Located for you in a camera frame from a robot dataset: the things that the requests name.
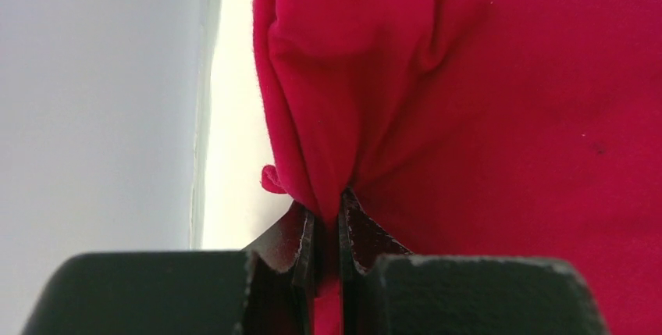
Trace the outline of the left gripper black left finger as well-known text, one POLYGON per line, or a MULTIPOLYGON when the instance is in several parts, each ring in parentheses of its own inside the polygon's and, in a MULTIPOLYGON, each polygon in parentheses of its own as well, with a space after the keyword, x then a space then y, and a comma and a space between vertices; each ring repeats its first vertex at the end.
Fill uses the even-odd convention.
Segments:
POLYGON ((251 242, 244 334, 313 334, 315 216, 293 202, 251 242))

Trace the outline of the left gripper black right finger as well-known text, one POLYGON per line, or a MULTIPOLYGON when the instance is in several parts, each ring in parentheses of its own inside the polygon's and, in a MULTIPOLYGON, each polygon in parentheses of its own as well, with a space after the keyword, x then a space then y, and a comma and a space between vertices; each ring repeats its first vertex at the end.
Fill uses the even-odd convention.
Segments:
POLYGON ((365 212, 350 188, 341 194, 337 222, 341 333, 379 334, 383 289, 372 281, 372 270, 383 255, 411 255, 412 251, 365 212))

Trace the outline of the crimson red t shirt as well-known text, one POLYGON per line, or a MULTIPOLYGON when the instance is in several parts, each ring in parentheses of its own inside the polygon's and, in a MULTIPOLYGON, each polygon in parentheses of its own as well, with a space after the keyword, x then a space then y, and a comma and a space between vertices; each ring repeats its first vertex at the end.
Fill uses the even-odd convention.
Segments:
POLYGON ((560 258, 661 331, 661 0, 253 0, 275 162, 411 250, 560 258))

